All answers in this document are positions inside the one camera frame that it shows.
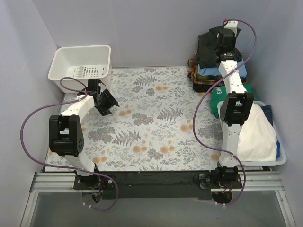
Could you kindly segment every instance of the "blue clothing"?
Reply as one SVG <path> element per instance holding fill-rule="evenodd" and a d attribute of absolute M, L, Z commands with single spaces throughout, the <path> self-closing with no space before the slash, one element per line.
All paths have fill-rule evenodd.
<path fill-rule="evenodd" d="M 206 69 L 201 69 L 200 65 L 198 65 L 198 74 L 200 74 L 201 76 L 221 76 L 221 73 L 219 72 L 218 68 L 206 68 Z M 239 68 L 239 75 L 242 78 L 245 78 L 247 75 L 247 71 L 245 68 L 245 65 L 243 65 L 242 67 Z"/>
<path fill-rule="evenodd" d="M 271 125 L 273 125 L 273 114 L 271 112 L 271 106 L 270 105 L 266 105 L 266 106 L 261 106 L 261 109 L 263 110 L 267 120 L 269 121 L 269 123 Z M 278 141 L 278 139 L 276 140 L 276 157 L 280 157 L 281 153 L 280 153 L 280 142 Z"/>

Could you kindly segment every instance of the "white plastic basket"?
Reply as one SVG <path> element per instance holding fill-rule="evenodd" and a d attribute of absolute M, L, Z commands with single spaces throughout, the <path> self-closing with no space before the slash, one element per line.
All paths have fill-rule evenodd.
<path fill-rule="evenodd" d="M 261 101 L 254 101 L 254 103 L 258 104 L 259 106 L 265 106 L 266 105 L 265 103 L 263 103 Z M 220 109 L 221 109 L 222 104 L 223 104 L 223 101 L 220 101 L 217 105 L 218 113 L 219 113 L 219 119 L 220 119 Z M 278 157 L 275 161 L 272 161 L 272 162 L 242 162 L 243 165 L 245 165 L 245 166 L 275 166 L 275 165 L 282 165 L 286 162 L 287 157 L 286 157 L 284 148 L 282 146 L 281 139 L 280 139 L 280 136 L 279 136 L 278 131 L 276 129 L 274 121 L 273 121 L 273 127 L 274 127 L 274 130 L 276 131 L 276 137 L 280 142 L 280 157 Z"/>
<path fill-rule="evenodd" d="M 85 85 L 88 79 L 100 79 L 107 88 L 111 80 L 111 49 L 108 45 L 62 47 L 56 51 L 48 73 L 48 78 L 54 81 L 64 93 L 72 93 L 59 84 L 63 77 L 73 77 Z M 83 85 L 72 79 L 62 82 L 66 87 L 82 90 Z"/>

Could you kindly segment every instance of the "plaid fabric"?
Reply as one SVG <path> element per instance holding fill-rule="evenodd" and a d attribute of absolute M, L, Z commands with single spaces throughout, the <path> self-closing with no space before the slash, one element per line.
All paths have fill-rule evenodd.
<path fill-rule="evenodd" d="M 188 65 L 187 77 L 193 79 L 195 73 L 195 60 L 188 59 L 187 65 Z"/>
<path fill-rule="evenodd" d="M 219 80 L 222 76 L 201 76 L 199 73 L 197 73 L 196 79 L 198 81 L 206 81 L 206 80 Z"/>
<path fill-rule="evenodd" d="M 193 83 L 194 84 L 199 84 L 199 85 L 214 85 L 220 78 L 215 79 L 215 80 L 198 80 L 199 79 L 199 74 L 198 74 L 198 66 L 195 66 L 195 73 L 194 73 L 194 78 L 193 78 Z M 218 84 L 218 86 L 222 86 L 224 84 L 224 82 L 221 82 Z"/>

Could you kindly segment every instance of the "green clothing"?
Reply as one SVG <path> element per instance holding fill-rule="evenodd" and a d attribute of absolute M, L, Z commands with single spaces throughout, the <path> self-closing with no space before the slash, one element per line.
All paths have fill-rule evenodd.
<path fill-rule="evenodd" d="M 252 93 L 251 87 L 249 84 L 244 84 L 245 89 L 247 90 L 248 93 Z M 210 100 L 210 112 L 214 114 L 216 118 L 219 118 L 219 113 L 218 113 L 218 103 L 220 101 L 224 101 L 226 98 L 226 87 L 221 86 L 221 87 L 215 87 L 212 92 L 212 97 Z"/>

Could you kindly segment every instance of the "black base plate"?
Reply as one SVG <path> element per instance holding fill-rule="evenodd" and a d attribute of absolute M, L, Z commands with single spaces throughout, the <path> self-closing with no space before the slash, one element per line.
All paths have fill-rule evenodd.
<path fill-rule="evenodd" d="M 200 181 L 200 188 L 201 189 L 213 189 L 213 188 L 224 188 L 226 185 L 220 185 L 212 182 L 212 181 L 207 181 L 207 178 L 212 178 L 213 177 L 213 172 L 206 172 L 202 173 L 199 175 L 199 181 Z M 235 182 L 232 182 L 232 188 L 234 189 L 240 189 L 242 188 L 242 182 L 240 179 L 240 175 L 237 175 L 237 180 Z"/>
<path fill-rule="evenodd" d="M 140 171 L 140 172 L 102 172 L 112 177 L 119 187 L 119 198 L 198 198 L 211 200 L 210 188 L 200 187 L 198 176 L 210 174 L 208 171 Z M 115 186 L 104 181 L 102 199 L 114 199 Z M 75 177 L 74 189 L 91 190 Z M 241 181 L 232 185 L 241 188 Z"/>

